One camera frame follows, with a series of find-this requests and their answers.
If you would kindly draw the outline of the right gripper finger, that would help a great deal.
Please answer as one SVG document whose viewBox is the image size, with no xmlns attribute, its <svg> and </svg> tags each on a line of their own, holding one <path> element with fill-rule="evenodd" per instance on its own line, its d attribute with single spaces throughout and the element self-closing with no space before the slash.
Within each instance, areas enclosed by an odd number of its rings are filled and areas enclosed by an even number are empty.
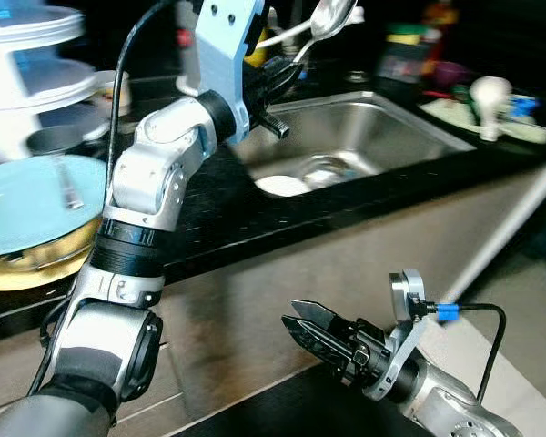
<svg viewBox="0 0 546 437">
<path fill-rule="evenodd" d="M 320 328 L 314 321 L 284 316 L 282 324 L 302 349 L 314 354 L 320 361 L 335 367 L 347 366 L 347 345 Z"/>
<path fill-rule="evenodd" d="M 327 332 L 342 333 L 347 328 L 347 321 L 344 318 L 314 300 L 292 300 L 291 308 L 303 320 L 309 320 Z"/>
</svg>

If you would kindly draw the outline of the white bowl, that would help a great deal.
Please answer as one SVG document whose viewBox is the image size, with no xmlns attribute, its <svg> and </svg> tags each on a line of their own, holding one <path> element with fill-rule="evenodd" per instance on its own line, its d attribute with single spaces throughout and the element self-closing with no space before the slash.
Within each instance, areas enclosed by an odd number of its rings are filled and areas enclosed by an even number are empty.
<svg viewBox="0 0 546 437">
<path fill-rule="evenodd" d="M 277 198 L 301 196 L 303 193 L 313 190 L 303 180 L 291 178 L 286 175 L 273 175 L 267 178 L 260 178 L 256 180 L 255 184 L 261 191 Z"/>
</svg>

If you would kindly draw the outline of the white round kitchen appliance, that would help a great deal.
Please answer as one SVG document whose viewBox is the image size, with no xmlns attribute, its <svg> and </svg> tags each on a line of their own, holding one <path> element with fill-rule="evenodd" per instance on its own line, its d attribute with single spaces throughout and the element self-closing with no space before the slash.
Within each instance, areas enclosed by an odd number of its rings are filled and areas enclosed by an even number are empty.
<svg viewBox="0 0 546 437">
<path fill-rule="evenodd" d="M 26 138 L 43 128 L 41 114 L 93 93 L 94 68 L 57 53 L 84 32 L 77 9 L 0 0 L 0 163 L 29 157 Z"/>
</svg>

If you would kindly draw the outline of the black floor mat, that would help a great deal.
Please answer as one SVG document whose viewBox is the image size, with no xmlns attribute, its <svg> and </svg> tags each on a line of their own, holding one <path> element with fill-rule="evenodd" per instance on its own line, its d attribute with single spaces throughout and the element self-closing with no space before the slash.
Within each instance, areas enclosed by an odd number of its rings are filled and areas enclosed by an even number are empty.
<svg viewBox="0 0 546 437">
<path fill-rule="evenodd" d="M 432 437 L 314 366 L 172 437 Z"/>
</svg>

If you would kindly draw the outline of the white faucet adapter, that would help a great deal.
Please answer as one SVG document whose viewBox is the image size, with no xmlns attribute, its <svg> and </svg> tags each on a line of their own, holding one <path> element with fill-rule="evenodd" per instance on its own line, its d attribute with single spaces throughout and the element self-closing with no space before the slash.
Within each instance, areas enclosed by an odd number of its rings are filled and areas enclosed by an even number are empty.
<svg viewBox="0 0 546 437">
<path fill-rule="evenodd" d="M 353 1 L 353 3 L 349 4 L 348 12 L 345 13 L 345 20 L 343 22 L 343 25 L 359 25 L 363 24 L 364 21 L 365 18 L 363 7 L 361 7 L 361 5 L 358 5 L 356 1 Z"/>
</svg>

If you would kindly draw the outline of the steel sink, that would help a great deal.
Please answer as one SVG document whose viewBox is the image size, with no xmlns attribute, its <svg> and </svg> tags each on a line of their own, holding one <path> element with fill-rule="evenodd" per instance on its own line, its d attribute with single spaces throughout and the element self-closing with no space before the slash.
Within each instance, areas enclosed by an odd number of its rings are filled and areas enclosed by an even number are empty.
<svg viewBox="0 0 546 437">
<path fill-rule="evenodd" d="M 226 151 L 258 195 L 274 201 L 324 197 L 365 180 L 478 150 L 371 91 L 286 101 L 269 106 L 268 112 L 289 125 L 285 138 L 278 140 L 257 127 Z M 289 198 L 270 196 L 255 182 L 273 175 L 299 178 L 313 190 Z"/>
</svg>

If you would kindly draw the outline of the white printed cup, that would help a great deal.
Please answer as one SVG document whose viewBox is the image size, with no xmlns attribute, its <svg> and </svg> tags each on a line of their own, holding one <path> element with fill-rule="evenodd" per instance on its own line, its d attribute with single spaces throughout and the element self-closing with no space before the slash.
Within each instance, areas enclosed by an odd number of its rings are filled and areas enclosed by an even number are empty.
<svg viewBox="0 0 546 437">
<path fill-rule="evenodd" d="M 102 70 L 96 71 L 94 94 L 89 99 L 90 103 L 93 103 L 98 112 L 102 114 L 106 119 L 112 114 L 112 104 L 114 104 L 114 80 L 116 72 L 114 70 Z M 130 74 L 127 71 L 123 72 L 120 83 L 120 100 L 118 114 L 127 116 L 132 112 L 131 105 L 131 92 L 130 92 Z"/>
</svg>

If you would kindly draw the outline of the pale green cloth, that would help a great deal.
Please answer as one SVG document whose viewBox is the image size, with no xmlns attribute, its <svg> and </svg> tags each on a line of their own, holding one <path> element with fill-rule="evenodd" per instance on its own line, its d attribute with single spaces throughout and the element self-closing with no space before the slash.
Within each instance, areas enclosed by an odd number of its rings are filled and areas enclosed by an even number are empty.
<svg viewBox="0 0 546 437">
<path fill-rule="evenodd" d="M 498 105 L 499 138 L 511 138 L 531 143 L 546 143 L 546 127 L 536 124 L 531 116 L 531 110 L 515 116 L 513 113 L 517 101 L 532 101 L 531 97 L 514 95 L 507 101 Z M 420 105 L 422 111 L 443 122 L 448 122 L 453 127 L 468 130 L 474 137 L 482 138 L 480 121 L 476 120 L 472 109 L 468 104 L 459 100 L 437 99 Z"/>
</svg>

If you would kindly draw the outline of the purple bowl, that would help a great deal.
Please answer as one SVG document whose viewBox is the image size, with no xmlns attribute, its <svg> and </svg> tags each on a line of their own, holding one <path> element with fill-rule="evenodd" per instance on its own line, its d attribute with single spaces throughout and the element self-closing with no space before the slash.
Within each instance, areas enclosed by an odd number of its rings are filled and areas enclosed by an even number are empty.
<svg viewBox="0 0 546 437">
<path fill-rule="evenodd" d="M 456 86 L 468 82 L 471 71 L 460 63 L 439 61 L 432 68 L 430 82 L 434 90 L 451 91 Z"/>
</svg>

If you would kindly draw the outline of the white bulb-shaped bottle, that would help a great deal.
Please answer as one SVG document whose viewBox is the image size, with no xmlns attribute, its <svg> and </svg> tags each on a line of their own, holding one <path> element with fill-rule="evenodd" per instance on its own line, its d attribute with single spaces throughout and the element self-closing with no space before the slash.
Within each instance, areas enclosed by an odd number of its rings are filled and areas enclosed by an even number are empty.
<svg viewBox="0 0 546 437">
<path fill-rule="evenodd" d="M 481 76 L 471 84 L 469 95 L 480 116 L 480 140 L 497 141 L 501 136 L 501 105 L 510 98 L 511 83 L 502 76 Z"/>
</svg>

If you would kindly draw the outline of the grey plastic cup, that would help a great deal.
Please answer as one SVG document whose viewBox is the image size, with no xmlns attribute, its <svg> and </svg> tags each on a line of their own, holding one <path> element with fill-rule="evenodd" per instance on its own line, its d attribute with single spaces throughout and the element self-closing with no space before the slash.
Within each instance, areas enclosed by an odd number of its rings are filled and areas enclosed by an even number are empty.
<svg viewBox="0 0 546 437">
<path fill-rule="evenodd" d="M 47 155 L 77 155 L 78 157 L 106 158 L 106 142 L 86 140 L 73 126 L 44 127 L 25 138 L 25 146 L 33 157 Z"/>
</svg>

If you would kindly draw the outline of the small blue item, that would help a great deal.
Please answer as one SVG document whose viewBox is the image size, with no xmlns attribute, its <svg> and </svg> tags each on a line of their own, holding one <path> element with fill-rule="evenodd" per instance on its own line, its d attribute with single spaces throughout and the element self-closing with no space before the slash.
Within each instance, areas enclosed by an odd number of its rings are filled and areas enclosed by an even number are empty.
<svg viewBox="0 0 546 437">
<path fill-rule="evenodd" d="M 513 95 L 510 96 L 509 103 L 510 109 L 507 116 L 511 119 L 520 119 L 520 117 L 531 117 L 532 112 L 539 107 L 540 100 L 530 96 Z"/>
</svg>

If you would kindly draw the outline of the light blue plate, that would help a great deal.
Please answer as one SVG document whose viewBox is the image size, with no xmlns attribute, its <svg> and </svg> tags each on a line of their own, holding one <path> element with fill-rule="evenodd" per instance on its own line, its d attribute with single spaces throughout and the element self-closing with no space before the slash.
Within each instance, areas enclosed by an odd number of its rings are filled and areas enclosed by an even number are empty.
<svg viewBox="0 0 546 437">
<path fill-rule="evenodd" d="M 101 213 L 106 163 L 76 155 L 66 155 L 61 162 L 80 196 L 81 208 L 66 206 L 52 158 L 0 164 L 0 255 L 61 238 Z"/>
</svg>

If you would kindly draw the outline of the steel bowl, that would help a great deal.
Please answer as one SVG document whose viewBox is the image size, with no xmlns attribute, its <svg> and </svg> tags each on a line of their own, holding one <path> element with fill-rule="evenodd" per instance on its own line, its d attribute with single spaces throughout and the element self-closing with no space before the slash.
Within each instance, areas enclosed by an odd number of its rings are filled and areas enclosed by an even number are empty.
<svg viewBox="0 0 546 437">
<path fill-rule="evenodd" d="M 71 259 L 77 259 L 93 247 L 91 242 L 66 249 L 64 246 L 41 245 L 29 249 L 11 251 L 0 255 L 0 269 L 28 273 L 62 265 Z"/>
</svg>

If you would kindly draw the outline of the yellow plate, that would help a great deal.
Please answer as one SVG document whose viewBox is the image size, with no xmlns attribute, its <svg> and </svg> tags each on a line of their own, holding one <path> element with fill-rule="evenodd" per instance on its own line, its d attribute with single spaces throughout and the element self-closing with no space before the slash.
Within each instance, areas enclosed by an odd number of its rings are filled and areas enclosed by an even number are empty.
<svg viewBox="0 0 546 437">
<path fill-rule="evenodd" d="M 72 249 L 74 246 L 80 246 L 81 244 L 64 244 L 64 242 L 53 242 L 53 244 L 46 244 L 52 246 L 64 246 L 65 249 Z M 54 282 L 54 280 L 66 278 L 66 276 L 77 273 L 85 263 L 86 255 L 80 255 L 77 259 L 71 259 L 62 265 L 56 265 L 54 267 L 45 268 L 39 271 L 28 271 L 28 273 L 16 273 L 16 271 L 0 269 L 0 291 L 14 291 L 32 289 L 39 286 L 45 286 L 45 284 Z"/>
</svg>

